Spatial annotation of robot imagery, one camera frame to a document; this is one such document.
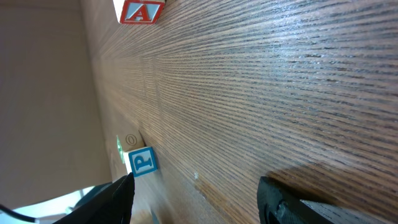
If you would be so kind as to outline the green Z wooden block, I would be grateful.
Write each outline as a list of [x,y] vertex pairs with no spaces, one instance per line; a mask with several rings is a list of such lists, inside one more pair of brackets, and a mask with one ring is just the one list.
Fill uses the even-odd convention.
[[125,158],[123,154],[125,152],[140,149],[145,146],[145,142],[140,134],[138,133],[124,133],[116,136],[116,146],[119,152],[119,156],[123,164],[125,164]]

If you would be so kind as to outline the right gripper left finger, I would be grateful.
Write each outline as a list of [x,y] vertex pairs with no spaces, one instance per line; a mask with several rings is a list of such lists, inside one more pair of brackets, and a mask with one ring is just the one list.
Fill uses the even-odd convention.
[[134,194],[131,172],[54,224],[130,224]]

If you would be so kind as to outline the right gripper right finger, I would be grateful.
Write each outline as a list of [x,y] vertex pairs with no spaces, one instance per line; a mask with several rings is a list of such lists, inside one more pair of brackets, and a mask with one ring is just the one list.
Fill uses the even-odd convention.
[[261,224],[285,223],[385,223],[366,208],[339,202],[330,194],[294,187],[262,176],[257,187]]

